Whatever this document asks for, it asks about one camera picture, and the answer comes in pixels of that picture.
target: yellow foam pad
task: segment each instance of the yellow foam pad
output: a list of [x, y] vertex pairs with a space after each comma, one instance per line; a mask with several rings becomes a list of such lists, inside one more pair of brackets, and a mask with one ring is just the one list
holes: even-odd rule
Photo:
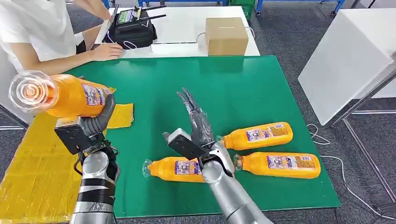
[[[112, 128], [131, 126], [132, 110], [132, 104], [116, 105]], [[26, 131], [0, 184], [0, 224], [70, 220], [81, 176], [73, 169], [77, 155], [54, 132], [56, 122], [38, 114]]]
[[114, 112], [107, 124], [107, 128], [119, 128], [131, 126], [133, 117], [134, 105], [133, 104], [117, 104]]

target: green table surface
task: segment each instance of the green table surface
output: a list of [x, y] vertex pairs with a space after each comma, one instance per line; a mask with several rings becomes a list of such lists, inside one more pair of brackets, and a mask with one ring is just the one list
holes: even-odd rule
[[[207, 113], [215, 136], [277, 121], [290, 124], [291, 142], [239, 154], [264, 151], [319, 156], [275, 56], [122, 59], [88, 63], [68, 73], [116, 88], [118, 104], [134, 103], [132, 126], [107, 132], [120, 151], [117, 217], [221, 213], [205, 183], [167, 182], [142, 175], [146, 159], [179, 156], [168, 148], [162, 132], [178, 127], [191, 131], [186, 108], [176, 95], [182, 87]], [[261, 210], [340, 206], [322, 163], [319, 177], [311, 180], [246, 171], [236, 171], [235, 178]]]

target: plastic bottle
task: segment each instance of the plastic bottle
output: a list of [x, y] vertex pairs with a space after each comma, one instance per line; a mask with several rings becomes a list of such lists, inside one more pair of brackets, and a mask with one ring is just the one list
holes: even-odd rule
[[286, 122], [259, 125], [237, 129], [220, 139], [220, 142], [233, 150], [246, 150], [288, 143], [293, 138], [290, 125]]
[[146, 160], [143, 175], [157, 176], [165, 181], [205, 182], [197, 159], [189, 161], [185, 157], [166, 157], [154, 162]]
[[24, 112], [43, 112], [54, 117], [98, 115], [111, 91], [104, 85], [72, 75], [47, 76], [26, 71], [14, 77], [8, 96]]
[[318, 158], [305, 153], [236, 154], [234, 165], [236, 170], [246, 170], [255, 175], [312, 179], [320, 174]]

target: robotic arm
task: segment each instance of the robotic arm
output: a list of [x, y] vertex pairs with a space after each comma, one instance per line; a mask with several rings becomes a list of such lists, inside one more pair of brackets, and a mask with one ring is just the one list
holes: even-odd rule
[[215, 196], [229, 224], [273, 224], [234, 178], [234, 166], [227, 149], [214, 141], [207, 117], [191, 94], [183, 88], [183, 100], [191, 122], [191, 136], [178, 128], [163, 133], [168, 146], [191, 160], [198, 159], [202, 176]]
[[[114, 111], [114, 96], [108, 95], [105, 102], [97, 117], [61, 118], [55, 127], [69, 152], [78, 154], [74, 169], [82, 175], [71, 224], [113, 223], [115, 183], [120, 168], [116, 162], [118, 151], [110, 146], [103, 131]], [[77, 169], [79, 162], [82, 171]]]
[[[186, 89], [178, 95], [186, 105], [191, 136], [181, 128], [163, 133], [168, 146], [187, 159], [197, 158], [202, 176], [209, 185], [229, 224], [273, 224], [265, 217], [244, 188], [234, 178], [234, 166], [228, 151], [214, 141], [206, 115]], [[61, 118], [55, 132], [71, 154], [78, 154], [74, 169], [82, 175], [71, 224], [106, 224], [115, 218], [115, 185], [120, 174], [118, 151], [105, 139], [103, 131], [113, 113], [112, 94], [94, 118]], [[81, 163], [82, 171], [77, 169]]]

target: cardboard box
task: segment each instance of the cardboard box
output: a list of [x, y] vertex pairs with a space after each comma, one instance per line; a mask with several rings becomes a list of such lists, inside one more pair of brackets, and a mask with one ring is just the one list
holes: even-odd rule
[[248, 45], [240, 17], [206, 18], [205, 38], [209, 56], [245, 55]]

